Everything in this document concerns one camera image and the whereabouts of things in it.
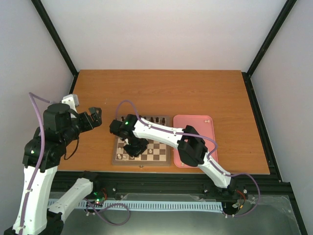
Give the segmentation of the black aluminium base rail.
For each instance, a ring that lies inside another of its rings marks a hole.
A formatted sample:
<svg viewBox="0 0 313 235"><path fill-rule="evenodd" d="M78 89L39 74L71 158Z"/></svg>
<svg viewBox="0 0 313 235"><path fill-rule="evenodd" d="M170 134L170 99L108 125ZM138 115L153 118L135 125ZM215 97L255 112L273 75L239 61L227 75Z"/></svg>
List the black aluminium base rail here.
<svg viewBox="0 0 313 235"><path fill-rule="evenodd" d="M190 194L203 199L232 201L239 198L236 190L246 190L248 196L287 195L293 198L290 183L282 182L276 175L240 175L233 178L230 191L217 189L205 174L114 173L98 172L96 190L104 189L109 198L134 194Z"/></svg>

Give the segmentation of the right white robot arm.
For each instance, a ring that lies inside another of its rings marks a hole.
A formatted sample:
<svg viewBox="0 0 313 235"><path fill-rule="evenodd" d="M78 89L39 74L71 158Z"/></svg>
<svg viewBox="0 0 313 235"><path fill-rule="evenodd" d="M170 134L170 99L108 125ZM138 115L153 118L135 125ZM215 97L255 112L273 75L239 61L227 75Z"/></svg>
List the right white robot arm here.
<svg viewBox="0 0 313 235"><path fill-rule="evenodd" d="M127 115L119 127L121 137L132 141L135 139L149 139L164 143L179 153L182 163L202 170L219 188L228 188L231 176L212 157L213 150L205 145L205 136L201 136L194 127L185 128L167 127L139 118L136 115Z"/></svg>

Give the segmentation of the dark chess pieces row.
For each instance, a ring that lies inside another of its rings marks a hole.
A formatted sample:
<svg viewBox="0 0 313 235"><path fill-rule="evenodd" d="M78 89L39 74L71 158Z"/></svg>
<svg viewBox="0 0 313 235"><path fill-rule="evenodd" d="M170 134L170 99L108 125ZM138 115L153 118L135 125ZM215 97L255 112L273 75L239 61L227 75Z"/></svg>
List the dark chess pieces row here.
<svg viewBox="0 0 313 235"><path fill-rule="evenodd" d="M166 117L165 116L144 116L144 119L154 122L157 124L165 125L166 124Z"/></svg>

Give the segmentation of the pink plastic tray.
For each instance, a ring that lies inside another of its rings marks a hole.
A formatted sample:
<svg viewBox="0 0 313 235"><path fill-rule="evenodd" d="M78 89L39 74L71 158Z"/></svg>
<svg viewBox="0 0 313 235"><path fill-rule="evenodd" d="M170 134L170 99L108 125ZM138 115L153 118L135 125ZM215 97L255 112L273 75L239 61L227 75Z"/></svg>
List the pink plastic tray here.
<svg viewBox="0 0 313 235"><path fill-rule="evenodd" d="M176 115L173 117L173 127L174 128L184 128L186 125L190 125L196 129L199 135L208 137L215 141L215 134L214 134L214 126L213 120L210 116L204 115ZM211 141L204 140L205 146L208 150L213 150L215 145ZM184 164L181 166L182 161L179 157L178 150L174 149L174 164L178 168L194 168ZM218 155L217 150L212 153L212 158L218 163Z"/></svg>

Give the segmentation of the black frame post right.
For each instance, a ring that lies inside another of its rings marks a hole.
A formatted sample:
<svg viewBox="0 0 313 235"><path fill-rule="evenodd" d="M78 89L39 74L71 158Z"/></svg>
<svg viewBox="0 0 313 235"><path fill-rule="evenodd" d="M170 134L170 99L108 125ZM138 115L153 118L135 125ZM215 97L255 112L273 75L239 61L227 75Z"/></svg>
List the black frame post right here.
<svg viewBox="0 0 313 235"><path fill-rule="evenodd" d="M266 35L261 47L259 48L256 56L254 57L251 65L249 66L246 75L250 79L254 72L256 71L257 67L259 66L260 62L262 61L264 55L266 54L267 50L269 49L271 43L275 39L276 35L278 34L279 30L283 26L285 20L287 19L289 13L295 6L297 0L287 0L282 9L280 10L278 16L276 17L272 27L270 28L268 34Z"/></svg>

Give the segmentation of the black frame post left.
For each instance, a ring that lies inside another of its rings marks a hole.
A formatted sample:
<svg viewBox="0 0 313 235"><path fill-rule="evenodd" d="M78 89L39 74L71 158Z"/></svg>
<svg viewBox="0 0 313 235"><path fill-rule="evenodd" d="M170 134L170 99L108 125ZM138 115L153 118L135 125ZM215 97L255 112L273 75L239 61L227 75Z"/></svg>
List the black frame post left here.
<svg viewBox="0 0 313 235"><path fill-rule="evenodd" d="M49 17L43 3L41 0L31 0L33 6L35 7L37 13L39 14L42 22L44 23L46 29L48 30L52 40L54 41L57 49L59 50L63 60L65 61L70 73L74 78L78 76L78 71L70 58L68 51L66 50L51 18Z"/></svg>

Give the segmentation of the black frame post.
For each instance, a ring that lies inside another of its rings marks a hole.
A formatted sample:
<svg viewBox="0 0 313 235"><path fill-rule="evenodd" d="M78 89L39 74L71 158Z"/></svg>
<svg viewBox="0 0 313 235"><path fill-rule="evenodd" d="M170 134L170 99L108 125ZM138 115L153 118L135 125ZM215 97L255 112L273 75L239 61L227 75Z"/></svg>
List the black frame post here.
<svg viewBox="0 0 313 235"><path fill-rule="evenodd" d="M46 29L48 30L52 40L54 41L57 49L59 50L63 60L65 61L70 73L74 78L78 76L78 71L70 58L68 51L66 50L51 18L49 17L43 3L41 0L31 0L33 6L35 7L37 13L39 14L42 22L44 23Z"/></svg>
<svg viewBox="0 0 313 235"><path fill-rule="evenodd" d="M254 72L256 71L257 67L259 66L260 62L262 61L264 55L266 54L267 50L269 49L271 43L275 39L276 35L278 34L279 30L283 26L285 20L287 19L289 13L295 6L297 0L287 0L282 9L280 10L278 16L276 17L272 27L270 28L268 34L266 35L261 47L259 48L256 56L254 57L251 65L249 66L246 75L250 79Z"/></svg>

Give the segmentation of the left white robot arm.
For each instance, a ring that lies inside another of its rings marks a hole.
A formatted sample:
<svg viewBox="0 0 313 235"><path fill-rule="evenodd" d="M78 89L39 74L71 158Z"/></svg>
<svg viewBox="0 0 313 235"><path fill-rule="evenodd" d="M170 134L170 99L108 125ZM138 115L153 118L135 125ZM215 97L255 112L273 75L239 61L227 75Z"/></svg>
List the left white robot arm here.
<svg viewBox="0 0 313 235"><path fill-rule="evenodd" d="M88 195L98 196L97 174L84 171L74 185L49 206L48 200L60 160L79 135L102 124L101 108L77 113L67 104L52 104L40 116L40 126L24 148L24 186L18 216L6 235L59 235L70 213Z"/></svg>

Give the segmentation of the wooden chess board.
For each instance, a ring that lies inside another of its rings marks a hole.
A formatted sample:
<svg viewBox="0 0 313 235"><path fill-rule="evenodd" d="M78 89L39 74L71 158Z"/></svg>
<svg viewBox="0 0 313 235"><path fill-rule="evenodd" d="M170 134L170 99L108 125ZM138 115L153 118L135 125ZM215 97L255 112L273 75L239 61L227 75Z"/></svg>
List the wooden chess board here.
<svg viewBox="0 0 313 235"><path fill-rule="evenodd" d="M127 144L132 144L138 141L148 141L147 149L140 154L138 157L129 156L123 147ZM161 143L159 141L146 139L139 139L135 136L131 137L129 140L125 140L118 136L115 136L114 148L112 155L113 165L136 165L136 166L169 166L171 160L171 148L170 146Z"/></svg>

